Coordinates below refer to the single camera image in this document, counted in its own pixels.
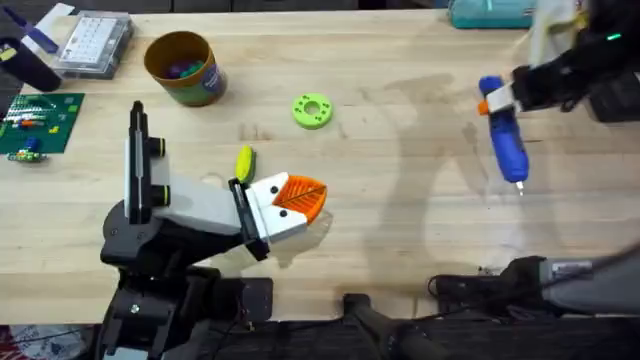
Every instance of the yellow block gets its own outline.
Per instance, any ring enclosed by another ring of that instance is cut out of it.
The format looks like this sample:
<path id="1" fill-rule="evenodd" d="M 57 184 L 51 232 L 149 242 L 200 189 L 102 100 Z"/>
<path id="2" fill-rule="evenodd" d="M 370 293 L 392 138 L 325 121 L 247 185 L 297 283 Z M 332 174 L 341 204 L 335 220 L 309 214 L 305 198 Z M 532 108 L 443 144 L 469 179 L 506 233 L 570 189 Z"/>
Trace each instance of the yellow block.
<path id="1" fill-rule="evenodd" d="M 9 59 L 11 59 L 12 57 L 16 56 L 18 52 L 16 51 L 16 49 L 14 48 L 9 48 L 3 52 L 0 53 L 0 60 L 2 61 L 7 61 Z"/>

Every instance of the teal box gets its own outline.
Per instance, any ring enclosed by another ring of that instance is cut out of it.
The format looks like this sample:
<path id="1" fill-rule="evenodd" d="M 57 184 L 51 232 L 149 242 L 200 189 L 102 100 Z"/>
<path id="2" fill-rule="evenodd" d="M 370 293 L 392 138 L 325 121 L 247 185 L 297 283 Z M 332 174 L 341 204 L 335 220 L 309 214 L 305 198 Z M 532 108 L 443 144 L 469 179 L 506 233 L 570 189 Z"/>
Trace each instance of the teal box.
<path id="1" fill-rule="evenodd" d="M 458 29 L 527 29 L 536 0 L 451 0 L 449 19 Z"/>

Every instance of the green circuit board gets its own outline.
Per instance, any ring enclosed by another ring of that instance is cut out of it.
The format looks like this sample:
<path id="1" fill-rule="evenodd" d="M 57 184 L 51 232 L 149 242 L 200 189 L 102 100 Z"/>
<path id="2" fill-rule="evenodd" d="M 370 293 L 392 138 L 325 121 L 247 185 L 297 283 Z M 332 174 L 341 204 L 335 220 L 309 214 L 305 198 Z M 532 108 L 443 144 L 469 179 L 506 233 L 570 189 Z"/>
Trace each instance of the green circuit board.
<path id="1" fill-rule="evenodd" d="M 18 152 L 30 136 L 40 140 L 37 152 L 63 153 L 83 100 L 84 94 L 16 96 L 0 124 L 0 154 Z M 43 125 L 14 127 L 20 118 Z"/>

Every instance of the cup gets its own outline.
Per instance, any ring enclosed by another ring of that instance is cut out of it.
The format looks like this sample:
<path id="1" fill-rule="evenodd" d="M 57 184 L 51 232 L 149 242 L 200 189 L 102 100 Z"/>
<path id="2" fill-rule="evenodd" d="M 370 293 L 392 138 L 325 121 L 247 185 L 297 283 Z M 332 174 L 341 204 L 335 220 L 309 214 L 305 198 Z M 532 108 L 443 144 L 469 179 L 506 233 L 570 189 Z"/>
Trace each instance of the cup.
<path id="1" fill-rule="evenodd" d="M 144 66 L 171 97 L 186 106 L 211 104 L 226 90 L 226 76 L 209 43 L 196 33 L 177 31 L 159 37 L 149 45 Z"/>

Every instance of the table surface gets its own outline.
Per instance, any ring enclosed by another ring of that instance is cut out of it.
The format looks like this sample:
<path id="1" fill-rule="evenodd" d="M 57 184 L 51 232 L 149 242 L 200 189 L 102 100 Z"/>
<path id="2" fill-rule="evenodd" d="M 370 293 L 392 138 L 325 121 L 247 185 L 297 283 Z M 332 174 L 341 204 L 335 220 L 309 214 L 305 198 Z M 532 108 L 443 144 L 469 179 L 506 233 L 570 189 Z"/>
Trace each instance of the table surface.
<path id="1" fill-rule="evenodd" d="M 66 153 L 37 166 L 0 161 L 0 323 L 101 321 L 117 280 L 99 259 L 102 223 L 122 198 L 134 100 L 176 173 L 222 185 L 251 144 L 258 178 L 287 171 L 328 185 L 325 212 L 268 260 L 238 249 L 205 261 L 228 276 L 272 277 L 275 319 L 337 317 L 346 292 L 369 293 L 390 316 L 425 315 L 432 275 L 530 254 L 603 255 L 640 233 L 640 124 L 605 126 L 582 106 L 523 114 L 525 195 L 502 180 L 475 112 L 477 81 L 524 63 L 524 31 L 460 31 L 434 10 L 134 22 L 113 81 L 60 90 L 87 94 Z M 145 72 L 145 49 L 173 30 L 210 41 L 229 77 L 218 103 L 180 106 Z M 305 92 L 333 102 L 325 128 L 295 125 L 290 105 Z"/>

